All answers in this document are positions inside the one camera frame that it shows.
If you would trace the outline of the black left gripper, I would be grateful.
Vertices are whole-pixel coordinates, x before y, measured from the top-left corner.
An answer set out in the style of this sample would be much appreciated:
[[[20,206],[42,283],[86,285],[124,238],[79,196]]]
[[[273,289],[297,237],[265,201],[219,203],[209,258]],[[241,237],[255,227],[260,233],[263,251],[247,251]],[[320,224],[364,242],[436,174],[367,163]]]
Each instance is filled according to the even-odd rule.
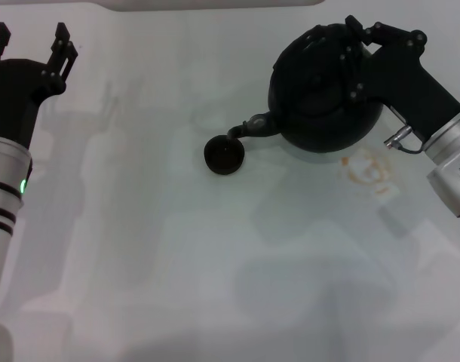
[[[10,38],[10,30],[0,22],[0,59]],[[65,23],[57,24],[51,51],[46,64],[24,59],[0,61],[0,137],[26,149],[39,107],[66,90],[66,80],[78,57]]]

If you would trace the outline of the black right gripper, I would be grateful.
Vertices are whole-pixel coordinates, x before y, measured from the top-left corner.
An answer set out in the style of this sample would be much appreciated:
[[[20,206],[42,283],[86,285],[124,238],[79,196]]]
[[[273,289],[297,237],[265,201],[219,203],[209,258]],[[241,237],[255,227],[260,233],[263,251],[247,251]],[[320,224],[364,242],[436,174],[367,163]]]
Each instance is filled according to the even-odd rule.
[[[362,43],[380,46],[367,59],[362,44],[338,45],[346,103],[378,100],[397,111],[418,138],[430,138],[460,113],[460,102],[421,65],[428,40],[423,31],[408,32],[380,22],[364,28],[352,15],[345,25]]]

